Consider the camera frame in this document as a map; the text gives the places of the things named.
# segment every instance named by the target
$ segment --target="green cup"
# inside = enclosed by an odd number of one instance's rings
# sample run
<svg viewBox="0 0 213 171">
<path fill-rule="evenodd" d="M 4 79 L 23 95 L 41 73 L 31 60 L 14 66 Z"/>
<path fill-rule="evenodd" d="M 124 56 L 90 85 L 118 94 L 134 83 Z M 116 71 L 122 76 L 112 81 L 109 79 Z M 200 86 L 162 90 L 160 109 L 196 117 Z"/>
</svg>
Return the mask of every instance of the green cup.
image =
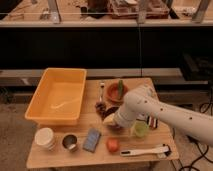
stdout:
<svg viewBox="0 0 213 171">
<path fill-rule="evenodd" d="M 145 121 L 136 120 L 131 127 L 131 135 L 136 137 L 144 137 L 149 131 L 149 125 Z"/>
</svg>

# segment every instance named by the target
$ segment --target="white cup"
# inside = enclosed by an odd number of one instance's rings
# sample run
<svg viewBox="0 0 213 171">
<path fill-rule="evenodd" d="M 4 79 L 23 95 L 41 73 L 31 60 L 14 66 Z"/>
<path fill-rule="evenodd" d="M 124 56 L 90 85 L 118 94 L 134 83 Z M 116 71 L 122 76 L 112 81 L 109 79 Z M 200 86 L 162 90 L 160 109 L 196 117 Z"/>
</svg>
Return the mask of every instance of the white cup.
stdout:
<svg viewBox="0 0 213 171">
<path fill-rule="evenodd" d="M 52 149 L 55 145 L 54 132 L 50 128 L 41 128 L 35 134 L 35 143 L 44 149 Z"/>
</svg>

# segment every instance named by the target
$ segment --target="sponge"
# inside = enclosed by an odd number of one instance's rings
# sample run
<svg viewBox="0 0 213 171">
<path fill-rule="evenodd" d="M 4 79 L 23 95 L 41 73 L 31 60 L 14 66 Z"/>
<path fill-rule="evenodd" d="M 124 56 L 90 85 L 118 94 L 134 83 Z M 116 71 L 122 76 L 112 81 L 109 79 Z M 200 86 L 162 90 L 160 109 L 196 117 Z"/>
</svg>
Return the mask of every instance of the sponge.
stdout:
<svg viewBox="0 0 213 171">
<path fill-rule="evenodd" d="M 100 131 L 94 128 L 90 128 L 87 134 L 87 138 L 83 143 L 83 149 L 94 153 L 100 137 L 101 137 Z"/>
</svg>

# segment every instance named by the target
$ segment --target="orange basket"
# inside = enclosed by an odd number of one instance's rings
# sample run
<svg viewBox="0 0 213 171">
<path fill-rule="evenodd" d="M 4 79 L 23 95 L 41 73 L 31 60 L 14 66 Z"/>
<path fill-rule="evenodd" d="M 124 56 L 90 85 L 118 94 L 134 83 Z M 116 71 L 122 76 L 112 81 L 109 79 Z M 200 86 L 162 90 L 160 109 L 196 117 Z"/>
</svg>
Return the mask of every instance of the orange basket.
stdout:
<svg viewBox="0 0 213 171">
<path fill-rule="evenodd" d="M 76 125 L 81 111 L 86 73 L 85 69 L 46 69 L 25 118 L 44 125 Z"/>
</svg>

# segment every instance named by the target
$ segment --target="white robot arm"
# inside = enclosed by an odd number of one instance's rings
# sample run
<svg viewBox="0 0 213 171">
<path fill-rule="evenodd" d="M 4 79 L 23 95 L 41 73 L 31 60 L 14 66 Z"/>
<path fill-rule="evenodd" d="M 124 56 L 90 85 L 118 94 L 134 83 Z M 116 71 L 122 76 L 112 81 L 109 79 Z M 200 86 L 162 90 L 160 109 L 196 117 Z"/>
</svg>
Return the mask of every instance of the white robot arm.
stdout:
<svg viewBox="0 0 213 171">
<path fill-rule="evenodd" d="M 213 117 L 162 103 L 154 96 L 153 89 L 147 85 L 129 91 L 114 121 L 122 127 L 131 127 L 139 114 L 147 114 L 213 146 Z"/>
</svg>

